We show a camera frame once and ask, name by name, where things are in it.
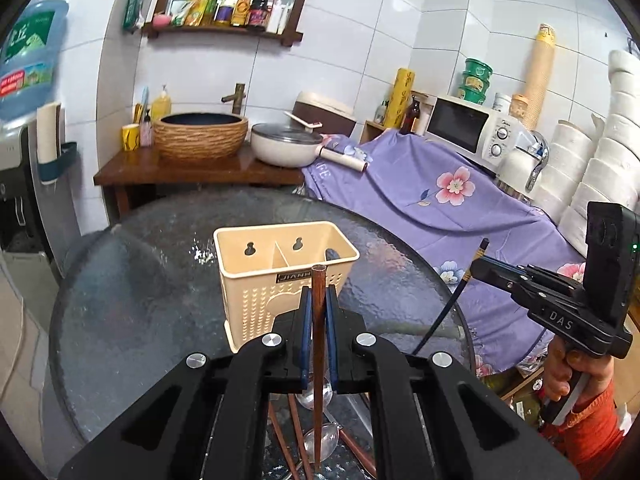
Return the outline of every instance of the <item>purple tablecloth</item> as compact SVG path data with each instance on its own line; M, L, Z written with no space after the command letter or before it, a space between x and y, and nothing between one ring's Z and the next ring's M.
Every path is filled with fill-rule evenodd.
M488 256L558 271L584 259L539 209L505 195L468 160L423 137L388 130L355 147L335 136L336 151L366 157L358 173L318 159L303 169L318 198L369 218L411 245L453 290L483 237ZM479 374L535 361L551 334L510 296L472 280L458 300L474 338Z

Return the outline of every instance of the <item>faucet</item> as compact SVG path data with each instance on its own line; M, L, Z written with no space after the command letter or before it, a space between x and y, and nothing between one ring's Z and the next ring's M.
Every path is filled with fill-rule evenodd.
M228 103L229 101L234 102L233 108L231 108L231 112L240 115L242 113L242 100L246 97L244 93L244 83L236 83L236 92L231 95L225 95L221 101L223 103Z

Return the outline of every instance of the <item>beige plastic basket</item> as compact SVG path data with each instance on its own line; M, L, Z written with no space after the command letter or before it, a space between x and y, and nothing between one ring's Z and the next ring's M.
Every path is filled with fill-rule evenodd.
M298 308L311 266L327 266L326 284L338 294L358 250L331 222L306 222L217 229L213 233L225 302L229 346L269 333L273 319ZM326 260L327 250L339 259Z

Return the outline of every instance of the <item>stacked green tubs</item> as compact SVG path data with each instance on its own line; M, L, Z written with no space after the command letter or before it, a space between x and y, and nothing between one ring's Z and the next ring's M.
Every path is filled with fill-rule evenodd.
M458 87L457 96L465 101L481 105L484 103L492 73L494 71L486 63L468 58L465 61L465 71L462 73L462 84Z

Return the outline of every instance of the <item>red sweater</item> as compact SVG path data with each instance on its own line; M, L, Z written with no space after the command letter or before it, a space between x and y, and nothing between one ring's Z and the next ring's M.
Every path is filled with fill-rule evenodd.
M578 413L571 412L559 428L550 424L543 434L575 465L582 480L593 479L622 443L613 403L613 385Z

